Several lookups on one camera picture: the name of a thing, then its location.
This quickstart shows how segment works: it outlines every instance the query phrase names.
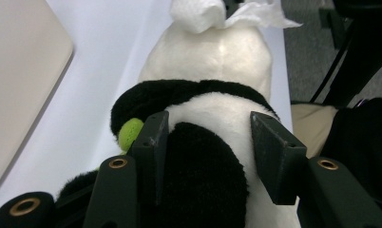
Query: black chair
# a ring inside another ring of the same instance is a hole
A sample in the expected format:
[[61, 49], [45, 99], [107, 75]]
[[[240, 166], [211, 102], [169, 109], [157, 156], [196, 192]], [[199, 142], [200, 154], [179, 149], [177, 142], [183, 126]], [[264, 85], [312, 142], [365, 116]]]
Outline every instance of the black chair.
[[347, 106], [382, 67], [382, 0], [334, 0], [334, 6], [342, 17], [352, 18], [353, 22], [330, 71], [311, 102], [327, 84], [347, 50], [323, 102], [325, 105]]

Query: white surface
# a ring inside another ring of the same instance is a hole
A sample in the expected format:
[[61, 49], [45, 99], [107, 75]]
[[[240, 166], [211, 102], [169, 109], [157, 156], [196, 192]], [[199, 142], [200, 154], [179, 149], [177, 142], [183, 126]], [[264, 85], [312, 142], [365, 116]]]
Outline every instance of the white surface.
[[[109, 111], [137, 82], [170, 25], [169, 0], [48, 0], [74, 43], [67, 74], [20, 157], [0, 182], [0, 206], [25, 192], [57, 194], [79, 173], [117, 155]], [[283, 32], [263, 29], [274, 56], [271, 105], [292, 129]]]
[[0, 0], [0, 179], [72, 53], [44, 0]]

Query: floor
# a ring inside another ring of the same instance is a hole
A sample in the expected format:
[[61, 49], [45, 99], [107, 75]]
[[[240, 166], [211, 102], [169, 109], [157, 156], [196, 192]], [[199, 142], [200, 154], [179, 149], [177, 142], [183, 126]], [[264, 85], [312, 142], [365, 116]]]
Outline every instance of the floor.
[[[300, 28], [284, 30], [291, 100], [308, 102], [337, 54], [331, 31], [321, 26], [318, 12], [320, 8], [332, 9], [334, 6], [332, 0], [282, 0], [282, 7], [287, 18], [303, 24]], [[316, 101], [321, 103], [328, 90], [329, 84]], [[350, 106], [362, 98], [374, 97], [382, 97], [382, 68]]]

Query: white fur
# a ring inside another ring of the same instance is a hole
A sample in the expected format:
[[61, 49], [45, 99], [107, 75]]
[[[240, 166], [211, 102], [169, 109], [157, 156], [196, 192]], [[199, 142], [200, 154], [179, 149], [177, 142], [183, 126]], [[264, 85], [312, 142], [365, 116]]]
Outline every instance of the white fur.
[[149, 54], [139, 82], [220, 80], [250, 86], [269, 101], [272, 56], [257, 28], [194, 34], [171, 25]]
[[197, 124], [216, 133], [232, 148], [244, 167], [249, 186], [245, 227], [300, 227], [296, 207], [274, 205], [256, 172], [250, 112], [274, 116], [270, 111], [250, 100], [218, 92], [200, 95], [184, 104], [169, 106], [167, 110], [170, 130], [180, 122]]

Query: beige cushion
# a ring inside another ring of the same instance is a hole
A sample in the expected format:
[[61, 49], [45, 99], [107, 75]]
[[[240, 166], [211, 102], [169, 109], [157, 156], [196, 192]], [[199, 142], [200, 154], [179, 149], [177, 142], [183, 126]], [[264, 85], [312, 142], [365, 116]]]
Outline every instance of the beige cushion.
[[318, 156], [327, 140], [337, 112], [333, 106], [293, 104], [292, 122], [295, 136], [307, 146], [307, 158]]

